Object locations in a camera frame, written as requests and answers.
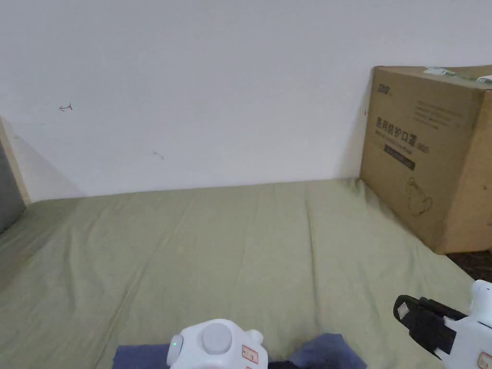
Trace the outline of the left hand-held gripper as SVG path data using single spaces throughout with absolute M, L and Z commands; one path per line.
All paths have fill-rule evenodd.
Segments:
M 181 330 L 169 345 L 172 369 L 266 369 L 269 356 L 258 330 L 244 331 L 226 319 Z

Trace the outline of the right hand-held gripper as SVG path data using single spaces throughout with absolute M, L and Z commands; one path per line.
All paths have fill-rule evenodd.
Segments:
M 394 318 L 413 341 L 437 357 L 446 369 L 492 367 L 492 285 L 472 285 L 470 314 L 425 297 L 400 295 Z

